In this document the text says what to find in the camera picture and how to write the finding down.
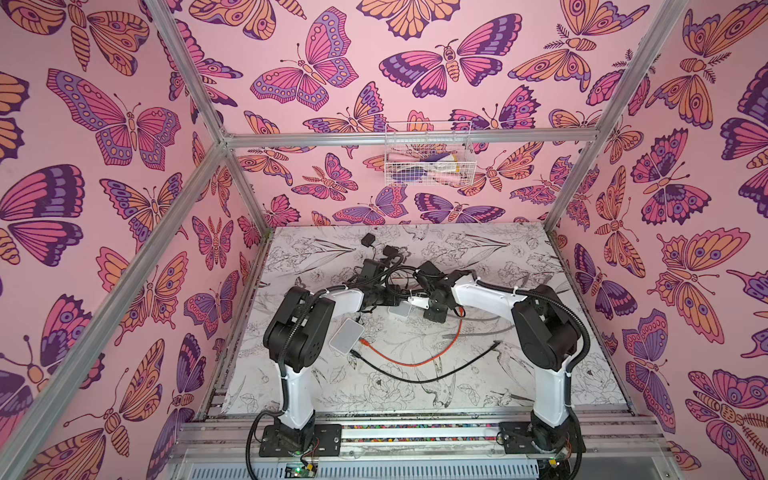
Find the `white network switch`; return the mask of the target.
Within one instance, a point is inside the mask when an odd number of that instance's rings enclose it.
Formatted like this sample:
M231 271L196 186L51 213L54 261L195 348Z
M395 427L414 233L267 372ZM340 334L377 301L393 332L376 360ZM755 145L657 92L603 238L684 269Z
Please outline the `white network switch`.
M329 347L341 355L349 354L363 335L365 327L354 319L345 319L329 341Z
M401 302L397 306L389 306L388 307L388 313L389 315L399 321L406 321L410 317L410 313L412 310L412 305L407 302Z

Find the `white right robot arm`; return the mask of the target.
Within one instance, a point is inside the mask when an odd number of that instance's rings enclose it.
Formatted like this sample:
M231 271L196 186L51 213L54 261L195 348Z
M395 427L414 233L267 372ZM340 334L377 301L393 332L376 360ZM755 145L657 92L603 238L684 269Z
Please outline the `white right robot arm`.
M555 453L581 443L581 427L573 409L575 367L591 350L591 338L579 316L546 284L533 289L495 285L471 270L440 271L426 262L415 279L427 294L427 314L472 307L510 321L520 348L534 366L535 397L530 415L530 442L542 453Z

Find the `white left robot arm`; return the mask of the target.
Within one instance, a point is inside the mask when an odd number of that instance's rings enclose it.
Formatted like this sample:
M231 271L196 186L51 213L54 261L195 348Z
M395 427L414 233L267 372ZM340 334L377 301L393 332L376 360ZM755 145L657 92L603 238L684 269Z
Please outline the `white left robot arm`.
M263 346L277 368L281 406L263 410L252 422L246 438L246 463L252 455L294 456L307 463L312 455L340 454L341 426L319 424L310 392L310 367L326 344L331 321L397 299L387 290L386 278L403 265L366 260L361 271L337 285L312 292L293 286L275 311L263 337Z

